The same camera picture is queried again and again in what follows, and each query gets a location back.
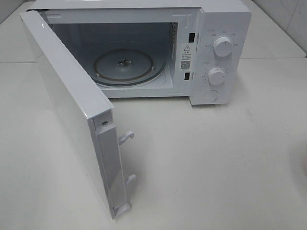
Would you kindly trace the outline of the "upper white power knob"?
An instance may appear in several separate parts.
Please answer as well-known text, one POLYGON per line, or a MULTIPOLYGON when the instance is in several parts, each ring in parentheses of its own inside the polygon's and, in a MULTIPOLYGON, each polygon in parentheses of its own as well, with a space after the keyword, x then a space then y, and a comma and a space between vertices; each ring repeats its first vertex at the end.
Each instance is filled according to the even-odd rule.
POLYGON ((231 54, 233 46, 233 40, 229 36, 220 36, 213 41, 214 53, 221 58, 224 58, 231 54))

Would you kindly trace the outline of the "white microwave oven body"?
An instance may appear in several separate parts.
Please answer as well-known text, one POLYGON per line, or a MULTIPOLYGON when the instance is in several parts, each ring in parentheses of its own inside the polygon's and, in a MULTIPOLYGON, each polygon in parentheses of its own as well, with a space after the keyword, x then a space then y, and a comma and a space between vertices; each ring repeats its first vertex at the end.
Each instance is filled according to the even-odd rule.
POLYGON ((105 86, 108 98, 188 97, 192 105, 229 101, 251 12, 239 0, 37 0, 37 11, 87 74, 94 62, 115 49, 164 55, 166 66, 156 78, 132 86, 105 86), (233 40, 232 52, 218 57, 213 41, 233 40), (211 85, 208 72, 222 68, 225 81, 211 85), (218 91, 208 102, 204 93, 218 91))

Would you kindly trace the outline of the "glass microwave turntable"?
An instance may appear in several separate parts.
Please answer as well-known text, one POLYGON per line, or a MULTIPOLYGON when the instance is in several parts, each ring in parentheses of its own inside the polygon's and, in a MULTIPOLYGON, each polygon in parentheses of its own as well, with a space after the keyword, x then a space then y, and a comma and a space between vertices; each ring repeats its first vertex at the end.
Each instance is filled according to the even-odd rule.
POLYGON ((136 49, 115 49, 94 62, 92 79, 105 86, 132 86, 156 78, 164 71, 166 58, 136 49))

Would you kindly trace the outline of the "white timer knob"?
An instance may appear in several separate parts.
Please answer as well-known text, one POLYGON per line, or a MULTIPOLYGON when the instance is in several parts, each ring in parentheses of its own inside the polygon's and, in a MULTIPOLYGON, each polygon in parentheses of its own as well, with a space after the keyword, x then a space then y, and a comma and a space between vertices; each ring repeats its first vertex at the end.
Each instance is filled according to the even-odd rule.
POLYGON ((211 85, 220 85, 224 83, 225 76, 225 71, 218 67, 215 67, 208 72, 208 80, 211 85))

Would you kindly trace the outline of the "white microwave door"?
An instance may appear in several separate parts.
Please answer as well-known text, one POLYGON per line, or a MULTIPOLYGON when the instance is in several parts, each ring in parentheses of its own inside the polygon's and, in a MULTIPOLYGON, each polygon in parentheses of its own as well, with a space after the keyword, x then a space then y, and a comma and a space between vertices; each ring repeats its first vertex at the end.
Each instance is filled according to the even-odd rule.
POLYGON ((134 133, 117 135, 113 104, 41 14, 27 11, 20 17, 53 108, 115 219, 130 208, 136 176, 124 176, 119 147, 134 133))

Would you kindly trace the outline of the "round white door button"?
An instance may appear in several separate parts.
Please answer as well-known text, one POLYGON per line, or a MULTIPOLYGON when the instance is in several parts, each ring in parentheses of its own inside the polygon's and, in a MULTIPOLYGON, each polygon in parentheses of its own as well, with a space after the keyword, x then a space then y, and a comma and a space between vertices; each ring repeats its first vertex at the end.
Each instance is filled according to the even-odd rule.
POLYGON ((204 93, 204 99, 208 102, 215 102, 218 99, 218 91, 209 90, 204 93))

